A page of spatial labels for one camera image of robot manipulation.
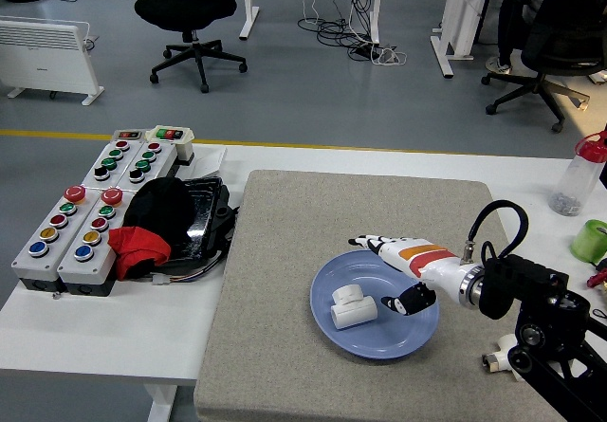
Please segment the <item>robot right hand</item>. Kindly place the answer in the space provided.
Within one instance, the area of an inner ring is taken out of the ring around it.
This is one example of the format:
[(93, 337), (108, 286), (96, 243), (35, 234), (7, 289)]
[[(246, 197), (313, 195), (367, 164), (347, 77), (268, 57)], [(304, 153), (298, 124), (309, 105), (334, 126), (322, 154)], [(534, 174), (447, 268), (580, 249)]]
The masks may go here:
[(381, 303), (403, 316), (419, 313), (436, 302), (436, 289), (446, 292), (452, 300), (472, 309), (471, 282), (473, 266), (447, 248), (419, 238), (391, 238), (361, 235), (348, 243), (375, 253), (385, 264), (415, 280), (415, 284), (396, 297), (384, 296)]

